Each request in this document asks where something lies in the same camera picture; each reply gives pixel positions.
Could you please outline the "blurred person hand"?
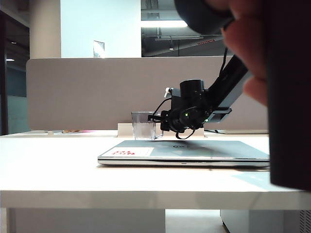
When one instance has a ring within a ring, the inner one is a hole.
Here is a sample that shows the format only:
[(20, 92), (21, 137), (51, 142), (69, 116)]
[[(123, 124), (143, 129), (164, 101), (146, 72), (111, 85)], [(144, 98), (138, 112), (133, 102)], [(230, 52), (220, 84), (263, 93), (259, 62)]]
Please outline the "blurred person hand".
[(243, 91), (262, 105), (268, 105), (264, 42), (263, 1), (230, 0), (235, 20), (223, 31), (225, 44), (252, 73)]

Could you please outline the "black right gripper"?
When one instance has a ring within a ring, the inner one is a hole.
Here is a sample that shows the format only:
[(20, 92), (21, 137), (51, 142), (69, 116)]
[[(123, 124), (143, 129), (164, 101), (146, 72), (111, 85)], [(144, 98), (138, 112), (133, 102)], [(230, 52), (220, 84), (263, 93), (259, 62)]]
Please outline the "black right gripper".
[(184, 132), (186, 129), (203, 128), (211, 113), (211, 107), (171, 107), (170, 110), (162, 110), (148, 115), (147, 120), (160, 122), (160, 128), (163, 131)]

